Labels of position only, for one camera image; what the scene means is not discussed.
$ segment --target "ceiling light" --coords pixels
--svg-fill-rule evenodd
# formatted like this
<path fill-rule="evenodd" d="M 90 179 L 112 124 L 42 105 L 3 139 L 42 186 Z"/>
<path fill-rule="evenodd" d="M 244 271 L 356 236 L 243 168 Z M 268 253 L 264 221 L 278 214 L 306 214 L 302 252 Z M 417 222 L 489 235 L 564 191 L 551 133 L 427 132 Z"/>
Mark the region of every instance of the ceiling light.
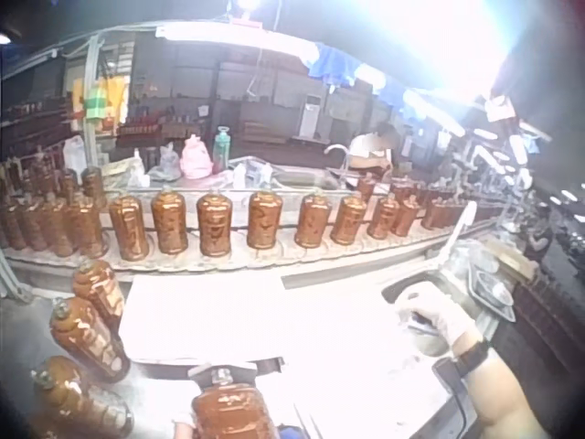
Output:
<path fill-rule="evenodd" d="M 522 140 L 519 134 L 512 134 L 509 140 L 516 161 L 519 165 L 525 165 L 528 162 L 528 155 L 524 147 L 524 140 Z"/>
<path fill-rule="evenodd" d="M 567 190 L 561 190 L 560 191 L 561 194 L 563 194 L 565 197 L 567 197 L 568 199 L 570 199 L 571 201 L 578 201 L 577 197 L 575 197 L 573 194 L 571 194 L 570 192 L 568 192 Z"/>
<path fill-rule="evenodd" d="M 475 128 L 473 130 L 473 133 L 475 135 L 479 135 L 480 137 L 483 137 L 485 140 L 497 140 L 497 134 L 490 133 L 489 131 L 482 130 L 481 128 Z"/>
<path fill-rule="evenodd" d="M 508 157 L 506 154 L 501 153 L 499 151 L 494 151 L 494 157 L 502 160 L 503 162 L 510 161 L 510 157 Z"/>

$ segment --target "amber glass bottle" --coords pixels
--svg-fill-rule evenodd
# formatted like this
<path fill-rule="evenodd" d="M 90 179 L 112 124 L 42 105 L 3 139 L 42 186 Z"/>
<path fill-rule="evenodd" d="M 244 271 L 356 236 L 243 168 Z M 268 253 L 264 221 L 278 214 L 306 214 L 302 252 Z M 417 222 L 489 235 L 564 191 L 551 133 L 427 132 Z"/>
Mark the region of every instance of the amber glass bottle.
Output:
<path fill-rule="evenodd" d="M 304 196 L 294 241 L 305 249 L 319 247 L 330 214 L 331 203 L 322 192 Z"/>
<path fill-rule="evenodd" d="M 66 258 L 77 250 L 65 199 L 56 198 L 53 192 L 47 194 L 43 206 L 43 231 L 47 244 L 57 256 Z"/>
<path fill-rule="evenodd" d="M 31 371 L 35 394 L 50 414 L 99 437 L 123 438 L 133 429 L 133 416 L 124 400 L 95 385 L 73 361 L 49 357 Z"/>
<path fill-rule="evenodd" d="M 24 250 L 27 247 L 27 242 L 21 229 L 21 204 L 10 197 L 6 197 L 5 203 L 0 209 L 0 220 L 10 247 L 15 250 Z"/>
<path fill-rule="evenodd" d="M 252 194 L 248 218 L 248 245 L 252 249 L 267 250 L 276 245 L 281 213 L 282 198 L 274 192 Z"/>
<path fill-rule="evenodd" d="M 437 198 L 431 201 L 427 207 L 424 218 L 420 222 L 420 225 L 427 230 L 431 230 L 437 227 L 437 220 L 440 218 L 442 210 L 442 198 Z"/>
<path fill-rule="evenodd" d="M 22 226 L 25 240 L 28 246 L 35 252 L 42 252 L 48 248 L 43 231 L 43 198 L 25 194 L 25 202 L 22 206 Z"/>
<path fill-rule="evenodd" d="M 135 262 L 148 256 L 149 246 L 140 199 L 131 195 L 118 197 L 110 203 L 110 218 L 122 259 Z"/>
<path fill-rule="evenodd" d="M 403 238 L 405 236 L 409 236 L 410 227 L 412 227 L 412 223 L 417 218 L 419 209 L 420 206 L 417 203 L 416 197 L 411 195 L 410 198 L 404 201 L 404 203 L 400 206 L 400 211 L 396 217 L 396 220 L 394 221 L 392 232 L 396 236 Z"/>
<path fill-rule="evenodd" d="M 209 257 L 225 256 L 231 252 L 231 200 L 219 193 L 210 193 L 197 202 L 199 248 Z"/>
<path fill-rule="evenodd" d="M 67 204 L 73 203 L 75 193 L 79 190 L 77 181 L 77 173 L 73 169 L 60 171 L 58 184 L 61 189 L 61 196 L 67 200 Z"/>
<path fill-rule="evenodd" d="M 189 245 L 186 236 L 185 197 L 165 188 L 151 202 L 158 248 L 165 254 L 184 252 Z"/>
<path fill-rule="evenodd" d="M 385 240 L 390 233 L 400 210 L 400 204 L 394 199 L 393 194 L 381 198 L 374 210 L 372 222 L 367 227 L 367 234 L 375 240 Z"/>
<path fill-rule="evenodd" d="M 357 181 L 357 191 L 362 194 L 362 199 L 366 202 L 366 204 L 369 203 L 369 199 L 372 198 L 372 194 L 374 193 L 375 188 L 376 180 L 369 172 L 365 177 L 361 177 Z"/>
<path fill-rule="evenodd" d="M 81 254 L 90 258 L 102 257 L 107 248 L 101 234 L 100 212 L 93 200 L 77 192 L 69 207 L 69 220 Z"/>
<path fill-rule="evenodd" d="M 357 231 L 366 216 L 367 204 L 360 196 L 343 197 L 337 218 L 331 230 L 331 239 L 340 245 L 351 245 L 356 241 Z"/>
<path fill-rule="evenodd" d="M 105 261 L 87 260 L 73 274 L 73 293 L 85 299 L 100 313 L 114 334 L 122 320 L 124 296 L 112 267 Z"/>
<path fill-rule="evenodd" d="M 83 182 L 83 193 L 94 200 L 98 209 L 103 209 L 108 204 L 108 200 L 103 191 L 103 180 L 101 179 L 101 169 L 96 166 L 90 166 L 81 173 Z"/>
<path fill-rule="evenodd" d="M 62 348 L 109 382 L 123 379 L 130 360 L 112 336 L 98 311 L 80 297 L 56 299 L 50 319 L 51 335 Z"/>
<path fill-rule="evenodd" d="M 230 370 L 211 370 L 212 386 L 192 403 L 202 438 L 278 439 L 279 434 L 258 389 L 234 384 Z"/>

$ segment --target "overhead lamp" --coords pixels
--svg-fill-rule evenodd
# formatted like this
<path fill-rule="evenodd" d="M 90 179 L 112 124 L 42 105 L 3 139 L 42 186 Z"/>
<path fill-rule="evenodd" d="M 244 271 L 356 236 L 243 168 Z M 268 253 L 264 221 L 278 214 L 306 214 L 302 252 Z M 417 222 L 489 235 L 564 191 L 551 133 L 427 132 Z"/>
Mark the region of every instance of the overhead lamp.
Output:
<path fill-rule="evenodd" d="M 568 192 L 565 189 L 561 190 L 560 193 L 563 194 L 565 197 L 567 197 L 568 199 L 570 199 L 573 202 L 578 201 L 577 197 L 575 197 L 573 194 L 571 194 L 570 192 Z"/>
<path fill-rule="evenodd" d="M 518 164 L 525 165 L 528 163 L 527 150 L 524 147 L 524 140 L 522 140 L 522 137 L 519 134 L 512 134 L 509 141 Z"/>
<path fill-rule="evenodd" d="M 510 157 L 508 157 L 504 153 L 501 153 L 500 151 L 494 151 L 494 157 L 502 160 L 503 162 L 509 162 L 510 161 Z"/>
<path fill-rule="evenodd" d="M 491 133 L 489 131 L 482 130 L 481 128 L 475 128 L 473 130 L 473 133 L 475 135 L 479 135 L 480 137 L 483 137 L 485 140 L 497 140 L 496 133 Z"/>
<path fill-rule="evenodd" d="M 446 130 L 449 130 L 457 137 L 463 137 L 465 135 L 465 129 L 460 126 L 455 119 L 443 110 L 438 109 L 434 105 L 426 102 L 422 97 L 415 91 L 406 90 L 404 92 L 404 103 L 410 105 L 412 108 L 419 112 L 423 112 L 429 116 L 433 121 L 441 125 Z"/>

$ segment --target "metal tray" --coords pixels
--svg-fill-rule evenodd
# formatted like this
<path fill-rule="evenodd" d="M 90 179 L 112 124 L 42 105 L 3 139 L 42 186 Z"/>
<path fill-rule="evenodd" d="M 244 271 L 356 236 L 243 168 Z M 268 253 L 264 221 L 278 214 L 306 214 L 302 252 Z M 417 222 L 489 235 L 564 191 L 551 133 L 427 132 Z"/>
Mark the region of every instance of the metal tray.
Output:
<path fill-rule="evenodd" d="M 487 300 L 485 300 L 481 294 L 478 294 L 473 289 L 473 277 L 475 276 L 475 268 L 473 268 L 472 264 L 469 264 L 469 273 L 467 275 L 467 290 L 469 295 L 479 302 L 481 305 L 492 311 L 497 316 L 502 317 L 504 320 L 508 322 L 515 323 L 516 322 L 516 314 L 514 313 L 513 306 L 504 306 L 502 308 L 498 308 L 497 306 L 493 306 Z"/>

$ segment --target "white glove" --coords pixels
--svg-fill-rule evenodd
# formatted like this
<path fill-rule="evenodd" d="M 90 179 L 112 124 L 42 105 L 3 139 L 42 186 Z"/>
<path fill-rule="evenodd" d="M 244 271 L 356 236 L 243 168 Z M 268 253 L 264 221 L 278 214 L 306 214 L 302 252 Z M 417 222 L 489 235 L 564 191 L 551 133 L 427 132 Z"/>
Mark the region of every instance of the white glove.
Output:
<path fill-rule="evenodd" d="M 421 282 L 406 288 L 396 300 L 395 307 L 403 321 L 414 312 L 428 318 L 450 347 L 475 325 L 463 308 L 432 282 Z"/>

